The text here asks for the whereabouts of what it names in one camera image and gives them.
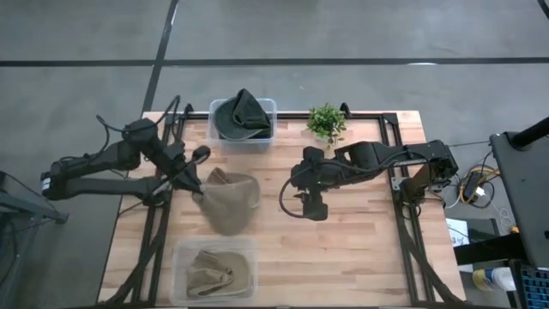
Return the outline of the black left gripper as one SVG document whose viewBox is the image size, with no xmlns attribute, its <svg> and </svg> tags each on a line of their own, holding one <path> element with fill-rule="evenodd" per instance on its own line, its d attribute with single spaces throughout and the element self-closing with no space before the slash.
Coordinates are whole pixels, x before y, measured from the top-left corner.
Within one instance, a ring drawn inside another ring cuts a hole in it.
<svg viewBox="0 0 549 309">
<path fill-rule="evenodd" d="M 202 182 L 196 166 L 211 155 L 211 149 L 202 145 L 196 148 L 187 161 L 184 144 L 171 144 L 152 155 L 152 162 L 162 171 L 175 189 L 202 193 Z"/>
</svg>

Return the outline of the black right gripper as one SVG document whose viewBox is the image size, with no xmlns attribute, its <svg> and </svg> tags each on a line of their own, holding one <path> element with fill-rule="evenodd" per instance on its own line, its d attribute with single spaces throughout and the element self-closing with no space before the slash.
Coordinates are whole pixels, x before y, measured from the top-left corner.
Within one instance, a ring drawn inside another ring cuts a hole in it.
<svg viewBox="0 0 549 309">
<path fill-rule="evenodd" d="M 311 146 L 304 149 L 302 163 L 306 169 L 300 186 L 303 192 L 295 194 L 294 197 L 303 204 L 303 216 L 306 219 L 325 221 L 329 212 L 328 205 L 323 202 L 322 192 L 340 181 L 342 169 L 338 161 L 326 159 L 323 150 Z M 292 168 L 292 187 L 299 188 L 300 173 L 300 167 Z"/>
</svg>

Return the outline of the dark green fabric hat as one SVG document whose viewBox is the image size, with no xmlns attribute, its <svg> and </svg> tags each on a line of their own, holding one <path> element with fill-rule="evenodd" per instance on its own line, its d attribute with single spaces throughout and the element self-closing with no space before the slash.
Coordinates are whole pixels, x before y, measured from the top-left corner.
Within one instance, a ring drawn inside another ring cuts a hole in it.
<svg viewBox="0 0 549 309">
<path fill-rule="evenodd" d="M 219 135 L 222 139 L 229 141 L 243 141 L 250 139 L 267 139 L 272 137 L 271 129 L 260 129 L 260 130 L 236 130 L 236 129 L 227 129 L 220 130 Z"/>
<path fill-rule="evenodd" d="M 226 100 L 214 113 L 217 131 L 271 129 L 272 124 L 256 97 L 246 88 Z"/>
</svg>

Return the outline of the clear plastic storage bin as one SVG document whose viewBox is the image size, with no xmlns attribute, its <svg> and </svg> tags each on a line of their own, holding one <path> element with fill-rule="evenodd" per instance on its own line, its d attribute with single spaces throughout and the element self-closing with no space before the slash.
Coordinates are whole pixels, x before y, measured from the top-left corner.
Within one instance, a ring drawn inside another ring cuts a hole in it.
<svg viewBox="0 0 549 309">
<path fill-rule="evenodd" d="M 186 293 L 186 271 L 199 251 L 234 251 L 246 257 L 252 284 L 246 293 L 224 297 L 192 299 Z M 172 250 L 172 287 L 169 299 L 175 306 L 241 306 L 252 302 L 258 284 L 256 243 L 249 237 L 193 236 L 180 240 Z"/>
<path fill-rule="evenodd" d="M 259 98 L 258 102 L 267 113 L 272 124 L 272 132 L 268 138 L 254 138 L 244 141 L 229 141 L 224 139 L 214 125 L 215 111 L 226 101 L 226 99 L 213 100 L 208 110 L 207 140 L 210 148 L 218 148 L 221 152 L 230 154 L 253 153 L 260 154 L 269 151 L 272 146 L 277 130 L 277 105 L 269 98 Z"/>
</svg>

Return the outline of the green plant in white pot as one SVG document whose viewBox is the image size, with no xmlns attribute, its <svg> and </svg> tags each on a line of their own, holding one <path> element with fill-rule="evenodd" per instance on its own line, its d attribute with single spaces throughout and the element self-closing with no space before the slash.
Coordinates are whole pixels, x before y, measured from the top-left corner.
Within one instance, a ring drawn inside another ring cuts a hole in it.
<svg viewBox="0 0 549 309">
<path fill-rule="evenodd" d="M 326 148 L 333 148 L 344 138 L 341 134 L 347 130 L 346 118 L 342 111 L 329 103 L 312 107 L 306 127 Z"/>
</svg>

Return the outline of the grey metal chair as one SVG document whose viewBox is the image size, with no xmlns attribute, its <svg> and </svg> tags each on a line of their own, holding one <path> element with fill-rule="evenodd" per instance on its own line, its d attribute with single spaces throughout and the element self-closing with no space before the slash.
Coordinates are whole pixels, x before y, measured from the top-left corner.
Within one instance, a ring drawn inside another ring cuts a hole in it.
<svg viewBox="0 0 549 309">
<path fill-rule="evenodd" d="M 39 197 L 19 179 L 0 171 L 0 309 L 12 307 L 21 277 L 21 264 L 37 229 L 48 222 L 64 224 L 68 215 L 47 201 L 37 203 L 9 193 L 6 183 L 16 182 Z"/>
</svg>

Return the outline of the white paper sheet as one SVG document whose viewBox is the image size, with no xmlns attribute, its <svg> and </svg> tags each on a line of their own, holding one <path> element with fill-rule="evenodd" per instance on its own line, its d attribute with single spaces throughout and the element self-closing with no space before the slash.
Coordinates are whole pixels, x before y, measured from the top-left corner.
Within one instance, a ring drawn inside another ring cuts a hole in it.
<svg viewBox="0 0 549 309">
<path fill-rule="evenodd" d="M 457 219 L 446 219 L 450 239 L 454 247 L 469 245 L 468 223 Z"/>
</svg>

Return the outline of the black power adapter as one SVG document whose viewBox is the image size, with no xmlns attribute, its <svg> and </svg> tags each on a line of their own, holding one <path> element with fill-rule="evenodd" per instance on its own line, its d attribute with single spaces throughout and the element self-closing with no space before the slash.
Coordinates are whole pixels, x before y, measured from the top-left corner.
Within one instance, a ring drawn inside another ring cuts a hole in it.
<svg viewBox="0 0 549 309">
<path fill-rule="evenodd" d="M 477 199 L 476 190 L 484 175 L 481 172 L 471 172 L 463 181 L 461 198 L 464 203 L 471 203 Z"/>
</svg>

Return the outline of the black box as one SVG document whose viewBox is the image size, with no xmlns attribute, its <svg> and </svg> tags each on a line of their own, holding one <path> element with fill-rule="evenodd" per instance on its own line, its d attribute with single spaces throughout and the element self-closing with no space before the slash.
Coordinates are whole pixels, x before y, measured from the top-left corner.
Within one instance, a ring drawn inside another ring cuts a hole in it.
<svg viewBox="0 0 549 309">
<path fill-rule="evenodd" d="M 465 219 L 464 221 L 467 228 L 462 237 L 468 243 L 454 247 L 456 262 L 459 265 L 528 260 L 519 233 L 501 234 L 495 219 Z"/>
</svg>

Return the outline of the white plastic bottle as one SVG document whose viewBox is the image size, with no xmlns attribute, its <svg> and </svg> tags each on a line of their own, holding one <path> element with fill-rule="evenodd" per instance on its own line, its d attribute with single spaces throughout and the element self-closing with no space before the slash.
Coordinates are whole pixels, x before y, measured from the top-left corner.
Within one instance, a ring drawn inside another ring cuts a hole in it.
<svg viewBox="0 0 549 309">
<path fill-rule="evenodd" d="M 474 285 L 483 291 L 516 291 L 514 278 L 509 267 L 475 270 L 472 279 Z"/>
</svg>

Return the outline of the dark grey computer cart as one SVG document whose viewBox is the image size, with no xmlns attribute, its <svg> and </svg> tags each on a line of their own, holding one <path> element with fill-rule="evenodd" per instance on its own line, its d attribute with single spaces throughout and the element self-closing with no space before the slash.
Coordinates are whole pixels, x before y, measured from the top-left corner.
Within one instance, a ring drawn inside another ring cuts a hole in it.
<svg viewBox="0 0 549 309">
<path fill-rule="evenodd" d="M 524 151 L 505 134 L 491 135 L 490 144 L 528 261 L 549 267 L 549 138 Z"/>
</svg>

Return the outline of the black pole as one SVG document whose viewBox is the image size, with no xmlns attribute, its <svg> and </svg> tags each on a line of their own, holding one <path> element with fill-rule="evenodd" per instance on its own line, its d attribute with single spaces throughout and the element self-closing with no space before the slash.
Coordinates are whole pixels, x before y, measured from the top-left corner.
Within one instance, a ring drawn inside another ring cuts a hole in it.
<svg viewBox="0 0 549 309">
<path fill-rule="evenodd" d="M 549 117 L 520 132 L 511 132 L 508 140 L 516 150 L 525 151 L 531 147 L 532 143 L 547 135 L 549 135 Z"/>
</svg>

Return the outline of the black keyboard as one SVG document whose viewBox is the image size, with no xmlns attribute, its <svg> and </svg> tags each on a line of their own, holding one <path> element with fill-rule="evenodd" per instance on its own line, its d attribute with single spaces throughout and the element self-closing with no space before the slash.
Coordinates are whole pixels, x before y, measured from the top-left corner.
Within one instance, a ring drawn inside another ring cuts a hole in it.
<svg viewBox="0 0 549 309">
<path fill-rule="evenodd" d="M 510 270 L 521 309 L 549 309 L 549 268 L 511 260 Z"/>
</svg>

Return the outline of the black aluminium rig frame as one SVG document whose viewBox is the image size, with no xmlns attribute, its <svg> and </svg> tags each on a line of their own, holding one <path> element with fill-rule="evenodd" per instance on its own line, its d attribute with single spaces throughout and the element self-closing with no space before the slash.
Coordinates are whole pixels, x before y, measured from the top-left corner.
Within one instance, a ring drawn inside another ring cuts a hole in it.
<svg viewBox="0 0 549 309">
<path fill-rule="evenodd" d="M 302 149 L 323 145 L 306 130 L 304 112 L 282 112 L 278 117 L 273 144 L 265 152 L 229 150 L 207 138 L 208 122 L 189 120 L 184 129 L 186 155 L 207 144 L 210 158 L 198 167 L 200 177 L 212 169 L 239 171 L 256 177 L 261 184 L 259 209 L 241 235 L 255 249 L 257 285 L 254 296 L 243 305 L 251 306 L 407 306 L 411 297 L 426 300 L 428 283 L 418 265 L 405 269 L 398 235 L 389 176 L 323 194 L 329 205 L 326 221 L 308 221 L 284 214 L 278 194 L 298 164 Z M 395 144 L 399 130 L 404 143 L 425 142 L 419 112 L 352 112 L 345 140 L 338 146 L 359 141 Z M 445 215 L 440 202 L 428 200 L 420 215 L 420 232 L 432 267 L 442 281 L 462 300 L 465 293 L 455 261 Z M 114 230 L 109 258 L 100 287 L 98 302 L 110 299 L 134 269 L 142 248 L 148 209 L 139 207 L 122 215 Z M 142 290 L 128 302 L 139 300 L 145 307 L 170 306 L 172 254 L 178 242 L 219 239 L 192 202 L 187 191 L 176 191 L 167 221 L 160 276 L 151 283 L 154 260 L 145 270 Z"/>
</svg>

